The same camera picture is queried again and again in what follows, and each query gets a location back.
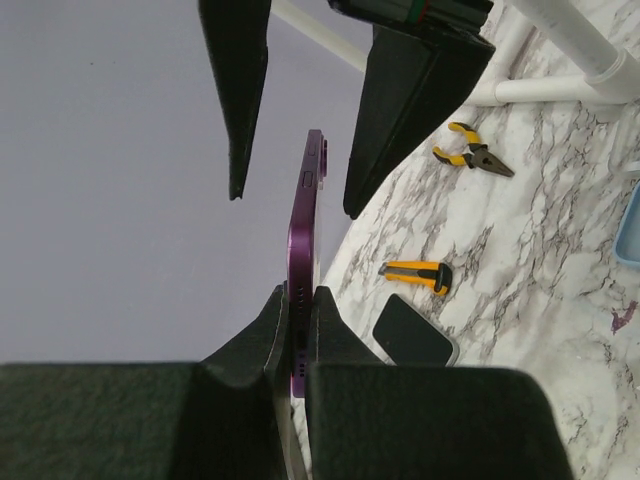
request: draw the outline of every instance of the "pliers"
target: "pliers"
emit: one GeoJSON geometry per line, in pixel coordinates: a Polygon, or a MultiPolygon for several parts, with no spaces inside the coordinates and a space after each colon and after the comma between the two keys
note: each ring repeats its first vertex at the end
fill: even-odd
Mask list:
{"type": "Polygon", "coordinates": [[[454,167],[478,167],[482,170],[486,170],[487,172],[496,173],[504,177],[513,177],[513,170],[502,163],[498,157],[489,152],[487,145],[482,143],[480,135],[478,135],[478,132],[473,128],[466,123],[461,122],[452,122],[448,126],[449,130],[463,133],[464,136],[467,137],[471,153],[449,155],[440,150],[439,147],[434,147],[433,154],[440,162],[446,163],[447,165],[453,165],[454,167]]]}

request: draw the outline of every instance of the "gray wall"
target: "gray wall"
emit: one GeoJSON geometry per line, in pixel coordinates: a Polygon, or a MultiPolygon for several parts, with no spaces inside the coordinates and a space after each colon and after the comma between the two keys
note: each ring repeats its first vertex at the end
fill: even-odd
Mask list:
{"type": "MultiPolygon", "coordinates": [[[[351,21],[327,13],[344,33],[351,21]]],[[[281,20],[233,203],[195,1],[5,0],[0,45],[0,361],[198,359],[224,344],[285,278],[309,128],[329,139],[332,258],[362,76],[281,20]]]]}

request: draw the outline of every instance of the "blue tray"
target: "blue tray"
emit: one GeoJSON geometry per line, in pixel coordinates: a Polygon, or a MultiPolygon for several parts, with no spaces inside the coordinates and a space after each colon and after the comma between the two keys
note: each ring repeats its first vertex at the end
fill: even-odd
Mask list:
{"type": "Polygon", "coordinates": [[[640,268],[640,183],[633,190],[627,211],[620,222],[613,243],[613,254],[620,263],[640,268]]]}

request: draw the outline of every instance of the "marble surface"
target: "marble surface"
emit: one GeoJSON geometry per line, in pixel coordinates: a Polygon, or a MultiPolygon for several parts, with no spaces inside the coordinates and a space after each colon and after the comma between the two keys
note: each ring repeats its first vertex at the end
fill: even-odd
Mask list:
{"type": "MultiPolygon", "coordinates": [[[[640,57],[640,3],[575,3],[640,57]]],[[[485,27],[495,43],[506,10],[496,2],[485,27]]],[[[514,71],[575,72],[539,34],[514,71]]],[[[616,124],[603,121],[606,113],[576,103],[462,108],[452,120],[474,125],[515,177],[437,163],[433,145],[463,146],[440,128],[353,223],[324,282],[346,323],[382,358],[371,331],[398,293],[458,342],[458,364],[531,374],[582,480],[640,479],[640,312],[630,308],[640,300],[640,271],[612,254],[634,183],[609,173],[616,124]],[[377,275],[385,261],[417,259],[453,268],[447,297],[377,275]]]]}

